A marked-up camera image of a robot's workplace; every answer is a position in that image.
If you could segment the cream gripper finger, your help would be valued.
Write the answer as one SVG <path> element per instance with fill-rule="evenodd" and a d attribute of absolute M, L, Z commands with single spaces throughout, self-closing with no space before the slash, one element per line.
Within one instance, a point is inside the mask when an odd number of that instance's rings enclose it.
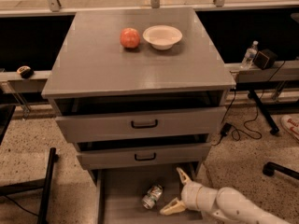
<path fill-rule="evenodd" d="M 160 210 L 160 214 L 164 216 L 170 216 L 176 213 L 184 212 L 186 209 L 187 207 L 185 203 L 182 200 L 175 198 Z"/>
<path fill-rule="evenodd" d="M 189 178 L 189 176 L 181 168 L 178 167 L 177 172 L 178 172 L 180 181 L 183 185 L 187 185 L 188 183 L 190 183 L 192 181 Z"/>

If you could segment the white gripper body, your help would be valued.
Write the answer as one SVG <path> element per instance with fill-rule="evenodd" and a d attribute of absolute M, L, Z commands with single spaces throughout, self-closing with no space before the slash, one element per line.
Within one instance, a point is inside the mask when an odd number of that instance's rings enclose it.
<path fill-rule="evenodd" d="M 199 210 L 197 198 L 200 189 L 203 187 L 202 184 L 190 181 L 184 185 L 181 192 L 181 200 L 185 206 L 190 210 Z"/>

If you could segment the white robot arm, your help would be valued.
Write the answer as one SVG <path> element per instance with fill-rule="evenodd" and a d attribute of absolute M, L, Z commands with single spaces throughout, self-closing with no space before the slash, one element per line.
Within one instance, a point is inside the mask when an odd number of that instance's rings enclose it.
<path fill-rule="evenodd" d="M 169 216 L 188 209 L 205 212 L 225 224 L 290 224 L 264 211 L 236 189 L 209 188 L 192 181 L 179 167 L 177 172 L 183 184 L 180 198 L 175 198 L 163 207 L 161 215 Z"/>

